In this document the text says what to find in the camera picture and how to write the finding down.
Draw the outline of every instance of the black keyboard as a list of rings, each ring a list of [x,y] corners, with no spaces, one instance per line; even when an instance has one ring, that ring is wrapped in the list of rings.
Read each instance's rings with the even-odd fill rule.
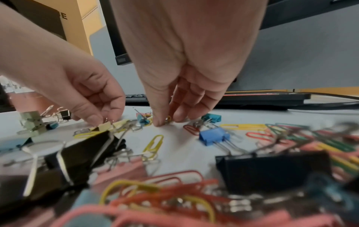
[[[287,110],[290,106],[303,105],[310,94],[295,92],[248,92],[226,93],[215,108],[218,109],[254,109]],[[127,95],[128,106],[149,106],[145,94]]]

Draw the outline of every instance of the desk surface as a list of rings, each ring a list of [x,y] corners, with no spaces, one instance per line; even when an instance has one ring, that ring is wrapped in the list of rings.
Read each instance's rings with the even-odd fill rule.
[[[341,100],[327,98],[321,100],[324,102],[338,102]],[[149,107],[136,107],[140,112],[150,112]],[[345,111],[249,111],[249,110],[214,110],[211,113],[222,116],[221,124],[274,124],[274,123],[291,123],[298,125],[310,125],[315,129],[328,127],[335,122],[343,121],[357,121],[359,111],[345,110]],[[135,119],[136,112],[132,107],[126,107],[123,119]],[[19,123],[18,112],[8,112],[0,114],[0,137],[14,135],[17,131],[22,130]],[[175,171],[183,170],[198,170],[205,178],[218,178],[218,173],[215,169],[215,156],[225,155],[224,151],[215,146],[206,147],[199,140],[197,136],[193,136],[183,129],[184,123],[171,123],[160,128],[154,126],[144,127],[143,130],[137,132],[128,132],[125,135],[126,144],[135,154],[139,154],[153,139],[155,135],[164,135],[163,144],[158,152],[158,158],[161,163],[156,166],[156,175],[165,174]],[[61,124],[60,127],[53,131],[48,131],[42,135],[34,137],[34,142],[48,141],[48,140],[63,140],[68,145],[74,144],[80,140],[73,138],[73,132],[79,129],[89,127],[85,122],[75,122],[73,120],[68,123]],[[235,131],[243,139],[239,141],[238,138],[233,138],[232,142],[237,146],[251,150],[256,148],[256,139],[245,136],[245,131]],[[51,153],[59,149],[60,145],[43,144],[36,145],[36,150],[39,155]],[[0,157],[1,162],[9,159],[21,160],[24,159],[22,152],[12,152]]]

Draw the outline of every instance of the gray partition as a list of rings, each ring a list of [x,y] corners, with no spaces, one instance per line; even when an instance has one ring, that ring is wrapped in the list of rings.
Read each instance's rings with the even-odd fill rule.
[[[117,66],[107,28],[90,36],[93,54],[126,94],[143,93],[133,64]],[[359,5],[260,31],[229,91],[359,86]]]

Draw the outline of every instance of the skin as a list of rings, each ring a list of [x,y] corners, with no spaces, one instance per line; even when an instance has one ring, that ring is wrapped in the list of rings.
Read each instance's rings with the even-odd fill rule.
[[[161,126],[168,115],[179,122],[214,108],[253,47],[267,0],[111,4],[153,124]],[[121,117],[125,95],[101,62],[2,4],[0,31],[1,74],[69,109],[75,120],[96,126]]]

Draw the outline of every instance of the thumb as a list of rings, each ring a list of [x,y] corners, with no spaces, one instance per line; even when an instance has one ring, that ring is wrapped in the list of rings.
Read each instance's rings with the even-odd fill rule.
[[[62,87],[62,91],[56,95],[49,95],[55,103],[67,108],[74,116],[77,116],[87,123],[98,126],[103,123],[101,112],[81,95],[71,84]]]
[[[169,113],[169,86],[154,88],[143,83],[148,102],[153,112],[153,125],[158,127],[165,124]]]

